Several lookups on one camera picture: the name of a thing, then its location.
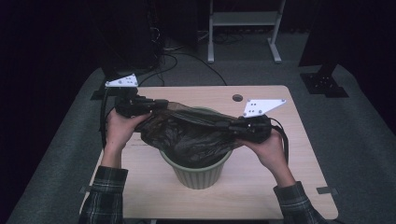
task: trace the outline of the green trash can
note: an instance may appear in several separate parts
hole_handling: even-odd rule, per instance
[[[233,152],[227,152],[220,161],[204,168],[180,166],[171,161],[163,151],[160,151],[160,153],[163,159],[172,166],[180,183],[189,189],[207,189],[219,180],[224,162],[230,158]]]

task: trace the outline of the plaid shirt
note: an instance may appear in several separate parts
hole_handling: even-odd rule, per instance
[[[127,170],[99,166],[78,223],[122,223],[122,192],[127,175]],[[275,187],[274,192],[285,223],[327,223],[306,197],[300,181],[287,188]]]
[[[284,222],[288,224],[322,224],[327,221],[315,210],[306,197],[300,181],[286,188],[274,187],[274,192],[279,201]]]

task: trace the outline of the metal frame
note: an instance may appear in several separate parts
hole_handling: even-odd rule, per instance
[[[276,48],[276,37],[279,31],[279,25],[282,21],[283,9],[286,0],[282,0],[278,11],[270,12],[213,12],[213,0],[210,0],[209,15],[209,42],[207,45],[207,61],[215,61],[213,47],[213,27],[214,26],[238,26],[238,25],[274,25],[274,31],[270,38],[267,39],[270,50],[273,54],[275,63],[281,63],[282,60]]]

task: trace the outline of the gray fabric surface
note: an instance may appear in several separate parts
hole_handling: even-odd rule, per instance
[[[361,92],[356,79],[342,66],[333,72],[349,98],[310,95],[300,79],[317,66],[298,67],[305,34],[279,34],[276,44],[282,64],[274,64],[267,35],[245,35],[232,45],[215,45],[211,66],[232,85],[285,85],[297,106],[319,165],[332,189],[339,220],[345,223],[396,223],[396,139]],[[183,49],[206,61],[206,44]],[[203,63],[187,55],[163,73],[165,86],[223,85]],[[174,60],[164,57],[162,70]],[[76,223],[83,194],[101,151],[99,101],[90,101],[104,75],[91,74],[70,107],[48,151],[8,223]],[[143,86],[160,86],[157,77]]]

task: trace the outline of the white triangular marker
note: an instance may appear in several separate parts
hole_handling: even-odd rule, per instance
[[[106,82],[106,87],[137,87],[137,79],[134,74],[128,77],[122,77],[120,79]]]
[[[285,99],[278,100],[247,100],[244,118],[261,116],[268,111],[286,103]]]

